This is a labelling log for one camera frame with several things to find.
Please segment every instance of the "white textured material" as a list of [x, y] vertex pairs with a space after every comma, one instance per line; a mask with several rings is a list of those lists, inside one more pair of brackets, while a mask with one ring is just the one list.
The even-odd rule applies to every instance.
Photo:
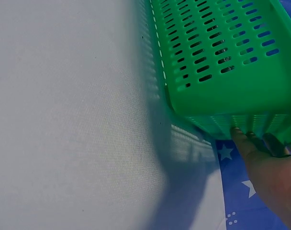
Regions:
[[0, 0], [0, 230], [226, 228], [214, 146], [158, 89], [145, 2]]

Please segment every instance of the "green plastic basket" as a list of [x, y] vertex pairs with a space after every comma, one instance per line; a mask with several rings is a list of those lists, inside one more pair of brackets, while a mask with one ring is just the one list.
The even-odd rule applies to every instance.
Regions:
[[291, 19], [278, 0], [151, 0], [174, 111], [215, 138], [291, 126]]

